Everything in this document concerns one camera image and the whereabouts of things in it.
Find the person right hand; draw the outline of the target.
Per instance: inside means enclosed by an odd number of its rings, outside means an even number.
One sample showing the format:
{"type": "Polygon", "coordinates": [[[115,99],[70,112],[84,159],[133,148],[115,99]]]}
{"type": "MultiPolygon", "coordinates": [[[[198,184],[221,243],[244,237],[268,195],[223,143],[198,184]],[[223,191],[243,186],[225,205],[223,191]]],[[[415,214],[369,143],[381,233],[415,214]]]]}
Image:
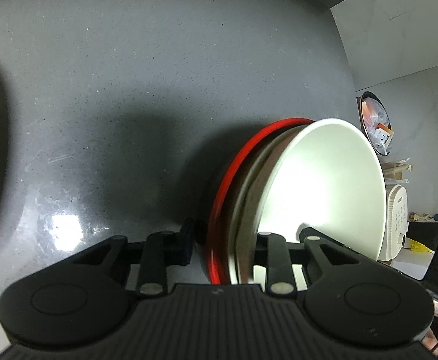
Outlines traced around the person right hand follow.
{"type": "Polygon", "coordinates": [[[433,330],[429,329],[427,334],[422,339],[421,343],[426,347],[426,349],[438,357],[438,340],[433,333],[433,330]]]}

